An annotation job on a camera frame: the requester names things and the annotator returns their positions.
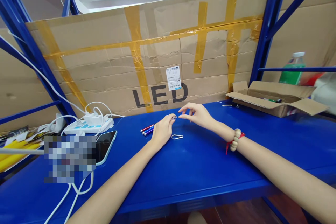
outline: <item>wooden floor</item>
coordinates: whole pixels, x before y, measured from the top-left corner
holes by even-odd
[[[269,197],[282,215],[295,224],[307,224],[299,205],[284,194]],[[199,211],[207,224],[281,224],[281,221],[263,201],[252,199],[230,205],[217,206]],[[189,213],[148,220],[139,224],[187,224]]]

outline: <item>woman's right hand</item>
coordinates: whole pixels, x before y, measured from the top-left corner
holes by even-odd
[[[211,130],[214,123],[217,122],[202,104],[188,103],[180,108],[178,112],[182,112],[179,118],[188,119],[208,130]]]

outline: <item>pixelated blur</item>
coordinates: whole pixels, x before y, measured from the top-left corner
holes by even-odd
[[[96,136],[45,136],[44,158],[49,161],[47,183],[82,181],[96,168]]]

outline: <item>blue tabletop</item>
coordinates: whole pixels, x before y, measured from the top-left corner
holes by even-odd
[[[336,183],[336,124],[295,114],[278,118],[244,106],[205,104],[210,114],[231,128],[307,170],[326,183]],[[78,197],[73,213],[148,142],[140,129],[178,114],[178,109],[125,117],[112,130],[118,135],[107,161],[96,168],[92,189]],[[114,221],[132,222],[213,205],[261,197],[274,192],[270,182],[238,152],[225,155],[225,142],[194,123],[177,119],[168,143],[150,160]],[[39,157],[0,186],[1,223],[44,223],[68,185],[44,183],[48,163]],[[90,179],[83,189],[89,187]],[[49,223],[63,223],[75,197],[69,195]]]

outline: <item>cardboard box flap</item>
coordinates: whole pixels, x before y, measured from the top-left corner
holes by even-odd
[[[312,94],[312,92],[315,90],[315,87],[296,86],[278,82],[253,81],[250,85],[250,89],[277,93],[279,95],[296,96],[298,98],[304,99],[308,98]]]
[[[241,81],[241,82],[234,82],[233,83],[233,91],[234,92],[238,92],[238,91],[241,91],[241,90],[245,90],[245,89],[248,89],[249,87],[247,86],[247,81],[244,80],[244,81]]]
[[[311,99],[302,99],[290,104],[292,107],[302,110],[307,114],[314,116],[328,109],[328,106]]]
[[[241,100],[241,101],[244,101],[244,102],[247,102],[247,103],[251,103],[251,104],[257,105],[259,107],[266,108],[266,109],[268,109],[268,108],[269,109],[274,109],[278,106],[281,106],[280,103],[275,103],[273,101],[268,101],[268,100],[260,99],[260,98],[257,98],[257,97],[237,93],[237,92],[231,92],[231,93],[228,93],[226,95],[233,98],[233,99],[237,99],[237,100]]]

